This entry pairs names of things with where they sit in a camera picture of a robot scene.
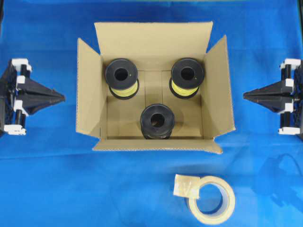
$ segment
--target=spool center hole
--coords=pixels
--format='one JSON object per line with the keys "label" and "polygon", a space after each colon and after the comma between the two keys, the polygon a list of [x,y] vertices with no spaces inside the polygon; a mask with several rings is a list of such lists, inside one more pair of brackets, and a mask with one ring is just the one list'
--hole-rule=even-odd
{"label": "spool center hole", "polygon": [[160,113],[156,113],[151,116],[151,125],[153,127],[161,127],[164,125],[164,116]]}
{"label": "spool center hole", "polygon": [[119,81],[123,81],[127,78],[128,73],[126,69],[120,68],[115,71],[115,78]]}
{"label": "spool center hole", "polygon": [[190,67],[186,67],[186,68],[182,69],[182,71],[181,71],[181,77],[184,80],[191,80],[194,78],[194,76],[195,76],[195,72]]}

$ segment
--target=box flap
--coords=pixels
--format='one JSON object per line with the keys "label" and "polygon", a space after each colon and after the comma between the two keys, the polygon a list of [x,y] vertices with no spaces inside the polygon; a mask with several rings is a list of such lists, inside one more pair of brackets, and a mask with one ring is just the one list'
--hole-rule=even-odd
{"label": "box flap", "polygon": [[204,138],[211,139],[235,130],[226,36],[205,55],[204,67],[203,130]]}
{"label": "box flap", "polygon": [[221,154],[214,140],[102,140],[94,150],[203,150]]}
{"label": "box flap", "polygon": [[101,94],[102,60],[78,39],[78,81],[76,131],[100,138],[100,116],[105,103]]}
{"label": "box flap", "polygon": [[180,58],[202,59],[212,26],[212,22],[95,23],[104,63],[128,58],[139,70],[170,70]]}

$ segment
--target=black spool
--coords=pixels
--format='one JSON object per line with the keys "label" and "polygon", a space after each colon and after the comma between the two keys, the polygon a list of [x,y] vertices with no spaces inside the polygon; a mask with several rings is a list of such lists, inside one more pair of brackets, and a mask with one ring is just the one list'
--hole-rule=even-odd
{"label": "black spool", "polygon": [[[171,68],[169,88],[171,92],[178,98],[191,98],[198,92],[199,86],[204,80],[204,76],[205,74],[203,67],[197,60],[193,58],[183,58],[177,61]],[[180,88],[194,89],[197,87],[197,90],[189,96],[181,96],[172,88],[172,80]]]}
{"label": "black spool", "polygon": [[30,78],[30,71],[27,70],[27,65],[21,65],[20,75]]}
{"label": "black spool", "polygon": [[22,125],[22,128],[25,128],[25,119],[26,119],[26,115],[22,114],[22,116],[21,116],[21,125]]}
{"label": "black spool", "polygon": [[175,115],[167,106],[153,104],[143,110],[140,123],[146,139],[168,139],[175,126]]}
{"label": "black spool", "polygon": [[[112,95],[119,99],[129,99],[134,97],[139,90],[138,70],[137,67],[128,59],[115,59],[107,66],[105,79]],[[122,97],[113,92],[112,89],[125,90],[138,82],[137,90],[127,97]]]}
{"label": "black spool", "polygon": [[22,110],[17,110],[15,124],[21,124],[21,122],[22,122]]}

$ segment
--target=spool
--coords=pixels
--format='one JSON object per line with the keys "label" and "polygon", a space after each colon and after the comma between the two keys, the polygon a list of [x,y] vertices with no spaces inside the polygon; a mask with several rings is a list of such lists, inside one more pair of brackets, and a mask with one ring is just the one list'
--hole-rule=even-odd
{"label": "spool", "polygon": [[195,59],[183,58],[171,68],[169,88],[178,98],[191,98],[204,80],[202,65]]}
{"label": "spool", "polygon": [[175,115],[167,106],[153,104],[143,110],[140,124],[146,139],[168,139],[175,126]]}
{"label": "spool", "polygon": [[134,97],[140,87],[137,67],[124,58],[113,60],[107,66],[105,79],[112,95],[119,99]]}

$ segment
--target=yellow wire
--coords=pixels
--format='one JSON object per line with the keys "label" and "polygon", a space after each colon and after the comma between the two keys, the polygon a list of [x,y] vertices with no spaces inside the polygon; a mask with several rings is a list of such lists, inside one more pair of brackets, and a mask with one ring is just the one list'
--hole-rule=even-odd
{"label": "yellow wire", "polygon": [[196,88],[193,88],[193,89],[180,88],[174,83],[173,80],[171,80],[171,87],[180,96],[190,96],[199,89],[199,87],[196,87]]}
{"label": "yellow wire", "polygon": [[120,97],[128,97],[133,95],[136,90],[138,89],[138,81],[135,82],[134,85],[132,85],[131,87],[125,89],[125,90],[117,90],[117,89],[111,89],[117,96]]}

